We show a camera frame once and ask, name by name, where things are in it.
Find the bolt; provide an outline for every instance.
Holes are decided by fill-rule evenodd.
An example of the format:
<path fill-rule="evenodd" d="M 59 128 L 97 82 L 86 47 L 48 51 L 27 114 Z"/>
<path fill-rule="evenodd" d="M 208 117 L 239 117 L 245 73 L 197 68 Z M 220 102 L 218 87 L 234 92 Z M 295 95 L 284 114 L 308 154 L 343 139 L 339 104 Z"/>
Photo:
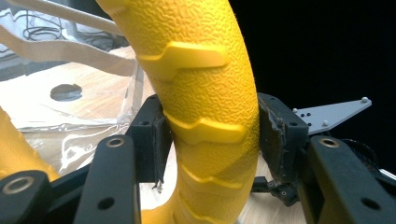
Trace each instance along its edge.
<path fill-rule="evenodd" d="M 367 103 L 369 101 L 369 98 L 367 98 L 367 97 L 362 97 L 361 98 L 361 102 L 362 103 Z"/>

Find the metal screw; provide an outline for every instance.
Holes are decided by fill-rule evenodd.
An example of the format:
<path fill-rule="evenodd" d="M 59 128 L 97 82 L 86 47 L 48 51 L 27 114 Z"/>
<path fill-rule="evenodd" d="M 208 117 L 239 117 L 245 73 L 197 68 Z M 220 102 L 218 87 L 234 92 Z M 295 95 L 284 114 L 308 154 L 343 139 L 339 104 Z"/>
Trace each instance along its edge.
<path fill-rule="evenodd" d="M 31 176 L 22 176 L 9 181 L 3 187 L 3 193 L 5 194 L 16 194 L 28 189 L 33 185 L 35 179 Z"/>
<path fill-rule="evenodd" d="M 369 101 L 369 98 L 367 98 L 367 97 L 361 98 L 362 103 L 367 103 L 368 101 Z"/>

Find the clear plastic bag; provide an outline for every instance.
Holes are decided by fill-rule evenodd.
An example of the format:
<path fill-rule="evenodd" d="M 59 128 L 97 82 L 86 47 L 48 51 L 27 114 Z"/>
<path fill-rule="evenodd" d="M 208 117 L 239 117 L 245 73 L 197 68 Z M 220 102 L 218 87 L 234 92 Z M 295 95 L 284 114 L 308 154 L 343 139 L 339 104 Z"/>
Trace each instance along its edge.
<path fill-rule="evenodd" d="M 101 139 L 125 133 L 153 93 L 134 51 L 122 47 L 127 46 L 122 36 L 10 5 L 0 8 L 0 26 L 0 106 L 60 175 L 90 163 Z M 53 45 L 37 48 L 49 42 Z M 55 45 L 60 50 L 51 52 Z M 48 53 L 90 66 L 42 62 Z"/>

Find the round hole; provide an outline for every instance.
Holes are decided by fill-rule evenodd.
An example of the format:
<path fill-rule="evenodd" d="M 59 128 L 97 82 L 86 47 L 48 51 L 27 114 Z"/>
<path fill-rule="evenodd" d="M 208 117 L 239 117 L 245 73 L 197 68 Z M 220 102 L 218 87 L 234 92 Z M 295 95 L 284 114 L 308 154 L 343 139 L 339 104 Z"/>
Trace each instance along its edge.
<path fill-rule="evenodd" d="M 76 84 L 62 84 L 54 87 L 49 94 L 52 100 L 59 102 L 75 101 L 82 97 L 82 88 Z"/>
<path fill-rule="evenodd" d="M 321 138 L 319 142 L 325 147 L 340 147 L 340 144 L 330 138 Z"/>
<path fill-rule="evenodd" d="M 149 125 L 149 122 L 148 121 L 140 121 L 139 124 L 140 125 Z"/>
<path fill-rule="evenodd" d="M 124 140 L 122 138 L 112 138 L 106 142 L 106 146 L 108 147 L 119 147 L 124 144 Z"/>
<path fill-rule="evenodd" d="M 380 210 L 381 206 L 379 206 L 378 203 L 376 203 L 375 201 L 368 199 L 368 198 L 362 198 L 361 202 L 366 205 L 367 207 L 374 209 L 374 210 Z"/>
<path fill-rule="evenodd" d="M 104 198 L 98 203 L 98 208 L 100 210 L 107 210 L 113 206 L 114 202 L 113 198 Z"/>
<path fill-rule="evenodd" d="M 35 179 L 31 176 L 22 176 L 8 182 L 3 187 L 3 192 L 5 194 L 16 194 L 24 191 L 25 189 L 28 189 L 30 186 L 33 185 L 33 182 L 35 182 Z"/>

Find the yellow rubber tube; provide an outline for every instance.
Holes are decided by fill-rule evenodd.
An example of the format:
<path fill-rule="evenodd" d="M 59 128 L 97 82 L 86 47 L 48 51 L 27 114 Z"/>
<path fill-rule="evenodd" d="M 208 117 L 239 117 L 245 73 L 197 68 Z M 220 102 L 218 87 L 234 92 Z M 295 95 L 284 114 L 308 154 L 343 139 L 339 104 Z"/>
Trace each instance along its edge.
<path fill-rule="evenodd" d="M 174 135 L 177 186 L 145 224 L 234 223 L 258 159 L 258 100 L 226 0 L 97 0 L 134 48 Z"/>
<path fill-rule="evenodd" d="M 53 181 L 58 173 L 46 164 L 12 125 L 9 115 L 0 107 L 0 179 L 19 171 L 40 170 Z"/>

